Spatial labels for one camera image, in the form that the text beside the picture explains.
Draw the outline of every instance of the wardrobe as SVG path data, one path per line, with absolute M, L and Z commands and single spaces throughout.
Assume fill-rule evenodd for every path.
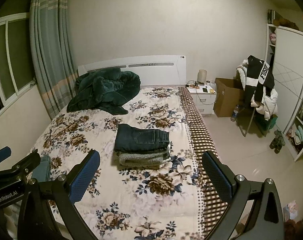
M 276 34 L 276 44 L 270 41 L 271 33 Z M 272 68 L 278 93 L 276 125 L 296 161 L 303 155 L 303 141 L 295 142 L 291 136 L 295 128 L 303 130 L 303 121 L 298 117 L 303 106 L 303 32 L 268 24 L 265 60 Z

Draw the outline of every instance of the white headboard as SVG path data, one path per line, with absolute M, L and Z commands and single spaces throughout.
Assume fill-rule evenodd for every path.
M 98 61 L 78 67 L 79 76 L 100 68 L 119 67 L 139 75 L 141 86 L 184 85 L 186 83 L 186 56 L 158 55 L 124 57 Z

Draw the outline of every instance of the blue gripper pad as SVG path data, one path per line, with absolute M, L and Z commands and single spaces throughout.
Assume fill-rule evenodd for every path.
M 86 189 L 93 179 L 98 167 L 100 165 L 99 152 L 94 151 L 93 155 L 82 167 L 76 178 L 70 185 L 69 199 L 72 204 L 81 201 Z
M 202 164 L 220 199 L 230 203 L 232 199 L 232 186 L 208 152 L 204 152 Z
M 11 149 L 6 146 L 0 150 L 0 163 L 11 155 Z

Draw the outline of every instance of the nightstand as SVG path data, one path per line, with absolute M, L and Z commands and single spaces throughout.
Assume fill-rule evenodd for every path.
M 208 93 L 203 92 L 203 88 L 207 88 Z M 188 88 L 195 105 L 201 114 L 213 114 L 213 105 L 216 100 L 216 91 L 210 93 L 211 86 L 199 86 L 199 89 Z

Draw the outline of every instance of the curtain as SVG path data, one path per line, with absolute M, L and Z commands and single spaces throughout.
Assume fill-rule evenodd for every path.
M 77 69 L 68 36 L 67 0 L 31 0 L 29 31 L 37 83 L 53 119 L 75 96 Z

